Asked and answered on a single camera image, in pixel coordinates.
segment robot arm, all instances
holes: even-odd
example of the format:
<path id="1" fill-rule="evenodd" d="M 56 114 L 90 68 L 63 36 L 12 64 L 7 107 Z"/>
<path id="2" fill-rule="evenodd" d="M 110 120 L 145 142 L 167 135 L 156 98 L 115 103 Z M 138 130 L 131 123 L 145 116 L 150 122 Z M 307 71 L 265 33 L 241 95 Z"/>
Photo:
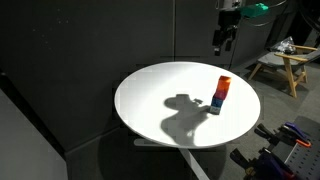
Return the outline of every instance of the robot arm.
<path id="1" fill-rule="evenodd" d="M 266 14 L 267 10 L 268 7 L 262 3 L 240 7 L 239 0 L 225 0 L 224 7 L 219 12 L 218 25 L 220 29 L 215 30 L 212 41 L 215 55 L 220 55 L 221 47 L 226 41 L 225 50 L 231 50 L 241 17 L 257 17 Z"/>

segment equipment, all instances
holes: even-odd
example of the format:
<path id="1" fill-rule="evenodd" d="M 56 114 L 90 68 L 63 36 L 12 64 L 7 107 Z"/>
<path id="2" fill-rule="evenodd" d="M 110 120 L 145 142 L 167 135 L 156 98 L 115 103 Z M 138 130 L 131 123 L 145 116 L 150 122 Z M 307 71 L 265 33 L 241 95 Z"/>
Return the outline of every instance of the equipment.
<path id="1" fill-rule="evenodd" d="M 236 38 L 238 24 L 241 17 L 258 17 L 266 14 L 268 11 L 268 7 L 262 3 L 240 7 L 240 1 L 236 0 L 229 4 L 231 4 L 230 8 L 223 8 L 219 12 L 218 24 L 220 26 L 220 29 L 215 30 L 212 41 L 216 56 L 220 56 L 221 47 L 225 41 L 227 41 L 225 50 L 231 50 L 231 45 Z"/>
<path id="2" fill-rule="evenodd" d="M 254 132 L 259 136 L 267 139 L 270 143 L 268 148 L 259 150 L 260 156 L 252 160 L 247 160 L 238 149 L 234 149 L 230 153 L 230 158 L 245 170 L 244 179 L 248 180 L 293 180 L 297 179 L 291 166 L 281 160 L 271 150 L 283 142 L 292 147 L 301 147 L 305 149 L 311 148 L 309 137 L 299 129 L 299 127 L 291 122 L 286 122 L 278 128 L 279 132 L 271 133 L 263 124 L 259 124 Z"/>

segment wooden stool leg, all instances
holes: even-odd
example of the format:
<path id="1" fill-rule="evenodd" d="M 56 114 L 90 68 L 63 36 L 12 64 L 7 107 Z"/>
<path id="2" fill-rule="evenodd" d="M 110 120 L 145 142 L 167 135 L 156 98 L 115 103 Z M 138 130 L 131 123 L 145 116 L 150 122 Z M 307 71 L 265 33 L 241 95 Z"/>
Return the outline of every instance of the wooden stool leg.
<path id="1" fill-rule="evenodd" d="M 251 80 L 252 77 L 257 73 L 257 71 L 260 69 L 261 65 L 262 65 L 262 64 L 260 64 L 260 63 L 258 63 L 258 64 L 256 65 L 256 67 L 254 68 L 254 70 L 252 71 L 252 73 L 251 73 L 251 75 L 250 75 L 250 77 L 249 77 L 249 80 Z"/>
<path id="2" fill-rule="evenodd" d="M 283 58 L 284 61 L 284 66 L 286 68 L 286 72 L 287 72 L 287 78 L 289 81 L 289 85 L 291 88 L 291 94 L 294 98 L 297 97 L 297 92 L 296 92 L 296 88 L 295 88 L 295 82 L 293 80 L 293 75 L 292 75 L 292 68 L 290 65 L 290 60 L 288 58 Z"/>
<path id="3" fill-rule="evenodd" d="M 304 77 L 303 77 L 303 81 L 305 82 L 305 83 L 307 83 L 308 81 L 308 79 L 307 79 L 307 71 L 306 71 L 306 67 L 305 66 L 302 66 L 301 67 L 301 72 L 304 72 Z"/>

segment white round table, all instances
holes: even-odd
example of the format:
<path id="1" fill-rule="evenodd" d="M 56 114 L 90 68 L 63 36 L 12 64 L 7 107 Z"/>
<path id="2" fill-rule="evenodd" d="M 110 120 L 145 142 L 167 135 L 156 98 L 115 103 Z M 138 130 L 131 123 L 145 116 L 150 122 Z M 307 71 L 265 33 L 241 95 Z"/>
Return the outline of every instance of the white round table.
<path id="1" fill-rule="evenodd" d="M 207 112 L 219 77 L 232 78 L 220 115 Z M 176 148 L 209 148 L 234 140 L 258 120 L 252 87 L 224 69 L 194 62 L 152 65 L 127 77 L 115 94 L 122 121 L 152 142 Z"/>

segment black wall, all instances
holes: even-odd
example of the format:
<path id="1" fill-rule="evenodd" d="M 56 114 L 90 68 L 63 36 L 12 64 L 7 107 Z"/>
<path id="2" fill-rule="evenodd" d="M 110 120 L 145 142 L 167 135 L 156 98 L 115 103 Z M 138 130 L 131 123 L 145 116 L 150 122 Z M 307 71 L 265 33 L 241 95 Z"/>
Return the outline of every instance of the black wall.
<path id="1" fill-rule="evenodd" d="M 241 24 L 232 51 L 214 56 L 218 12 L 210 0 L 6 1 L 0 68 L 69 151 L 119 125 L 112 91 L 128 73 L 173 60 L 229 67 L 263 50 L 271 24 Z"/>

